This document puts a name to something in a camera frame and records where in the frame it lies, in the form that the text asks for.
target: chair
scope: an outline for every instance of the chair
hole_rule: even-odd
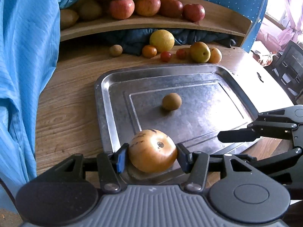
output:
[[[269,73],[296,105],[303,94],[303,49],[289,41],[279,60],[270,65]]]

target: red tomato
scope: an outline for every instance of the red tomato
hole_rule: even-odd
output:
[[[184,49],[178,49],[176,52],[176,56],[180,60],[186,59],[187,52]]]
[[[169,62],[170,59],[172,58],[172,54],[169,53],[168,51],[164,51],[161,53],[160,58],[163,62]]]

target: small orange fruit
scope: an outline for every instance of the small orange fruit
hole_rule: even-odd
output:
[[[144,46],[144,48],[142,49],[142,55],[145,57],[145,58],[152,58],[152,57],[155,57],[157,54],[157,49],[152,46],[152,45],[146,45]]]

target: metal tray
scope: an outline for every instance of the metal tray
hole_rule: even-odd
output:
[[[182,106],[161,108],[162,99],[178,93]],[[246,128],[258,112],[232,74],[214,64],[161,65],[119,69],[100,76],[95,84],[99,127],[104,151],[117,151],[144,129],[157,129],[190,151],[208,154],[241,153],[254,142],[221,143],[221,130]],[[128,183],[186,180],[178,162],[160,174],[142,173],[128,165]]]

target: wooden table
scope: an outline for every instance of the wooden table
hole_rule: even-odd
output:
[[[172,53],[185,47],[189,46],[174,47]],[[281,87],[244,50],[217,47],[223,55],[220,64],[235,75],[259,112],[292,106]],[[112,58],[108,47],[83,38],[62,42],[57,69],[39,99],[37,173],[41,174],[72,154],[90,157],[102,151],[94,97],[94,83],[101,74],[113,69],[161,63],[159,55],[153,59],[126,54]],[[188,60],[178,60],[173,55],[170,63],[188,63]],[[264,138],[247,153],[258,159],[267,158],[279,143],[279,139]]]

